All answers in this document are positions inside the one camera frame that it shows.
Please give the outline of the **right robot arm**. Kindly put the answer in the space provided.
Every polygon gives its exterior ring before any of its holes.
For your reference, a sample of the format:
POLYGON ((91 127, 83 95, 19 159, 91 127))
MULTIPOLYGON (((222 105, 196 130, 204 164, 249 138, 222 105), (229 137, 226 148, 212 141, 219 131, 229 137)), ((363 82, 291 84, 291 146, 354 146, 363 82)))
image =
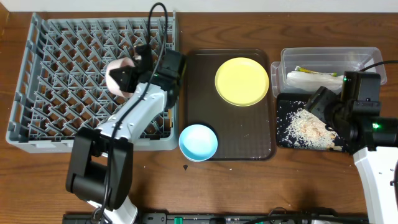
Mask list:
POLYGON ((370 223, 397 223, 397 119, 380 115, 381 76, 345 72, 336 94, 321 86, 305 110, 348 145, 364 189, 370 223))

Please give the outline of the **white napkin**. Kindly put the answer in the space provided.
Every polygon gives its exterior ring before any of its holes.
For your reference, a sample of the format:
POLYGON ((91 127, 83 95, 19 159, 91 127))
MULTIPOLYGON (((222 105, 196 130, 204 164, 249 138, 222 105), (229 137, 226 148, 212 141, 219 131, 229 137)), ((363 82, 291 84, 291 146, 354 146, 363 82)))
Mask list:
POLYGON ((316 91, 321 86, 329 90, 339 90, 343 85, 344 76, 333 77, 327 74, 314 74, 293 71, 287 74, 288 85, 305 91, 316 91))

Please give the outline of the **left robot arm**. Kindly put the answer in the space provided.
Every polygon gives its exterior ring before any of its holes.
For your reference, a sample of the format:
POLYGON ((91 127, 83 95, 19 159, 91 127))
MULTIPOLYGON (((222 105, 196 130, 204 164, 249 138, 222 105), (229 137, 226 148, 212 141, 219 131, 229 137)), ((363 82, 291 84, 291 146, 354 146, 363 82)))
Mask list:
POLYGON ((75 134, 66 190, 95 207, 83 223, 134 223, 137 208, 128 196, 134 143, 178 100, 186 56, 167 50, 157 65, 148 53, 140 56, 138 65, 128 57, 108 64, 106 86, 127 102, 97 128, 75 134))

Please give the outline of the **yellow green snack wrapper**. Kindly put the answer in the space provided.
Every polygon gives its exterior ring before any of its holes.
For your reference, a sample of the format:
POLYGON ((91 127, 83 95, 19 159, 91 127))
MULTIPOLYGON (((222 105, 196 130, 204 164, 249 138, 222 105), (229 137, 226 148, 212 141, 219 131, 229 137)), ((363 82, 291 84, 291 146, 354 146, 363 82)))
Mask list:
POLYGON ((316 71, 309 70, 309 69, 306 69, 306 68, 302 68, 302 67, 299 67, 299 66, 296 66, 295 71, 304 72, 304 73, 311 73, 311 74, 317 74, 317 75, 330 75, 330 76, 333 76, 333 77, 337 77, 338 76, 337 73, 316 72, 316 71))

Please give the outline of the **yellow round plate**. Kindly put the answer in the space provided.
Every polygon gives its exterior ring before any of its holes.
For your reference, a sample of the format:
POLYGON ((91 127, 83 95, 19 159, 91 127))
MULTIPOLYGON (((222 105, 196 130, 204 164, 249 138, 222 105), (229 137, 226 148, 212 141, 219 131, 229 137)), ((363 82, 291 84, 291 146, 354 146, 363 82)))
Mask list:
POLYGON ((269 89, 265 68, 257 61, 236 57, 225 61, 215 74, 215 88, 231 105, 252 106, 260 102, 269 89))

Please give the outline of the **light blue bowl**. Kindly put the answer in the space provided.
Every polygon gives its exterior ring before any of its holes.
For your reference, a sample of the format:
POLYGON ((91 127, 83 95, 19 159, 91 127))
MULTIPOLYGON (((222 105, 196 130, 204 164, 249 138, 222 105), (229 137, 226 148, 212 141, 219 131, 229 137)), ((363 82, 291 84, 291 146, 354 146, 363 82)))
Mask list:
POLYGON ((210 159, 216 153, 218 138, 208 126, 193 124, 181 132, 178 145, 188 160, 201 162, 210 159))

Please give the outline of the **white pink bowl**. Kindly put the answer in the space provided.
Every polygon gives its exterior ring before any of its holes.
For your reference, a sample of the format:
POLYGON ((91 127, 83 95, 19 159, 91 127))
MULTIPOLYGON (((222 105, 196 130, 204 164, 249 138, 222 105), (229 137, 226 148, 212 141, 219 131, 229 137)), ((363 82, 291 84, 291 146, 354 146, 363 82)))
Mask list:
POLYGON ((112 94, 117 95, 117 96, 122 96, 124 98, 130 98, 134 92, 123 92, 123 91, 119 90, 118 85, 111 78, 111 76, 109 74, 110 70, 123 67, 125 65, 124 59, 125 58, 113 60, 112 62, 110 62, 108 64, 108 66, 106 68, 105 80, 106 80, 106 86, 112 94))

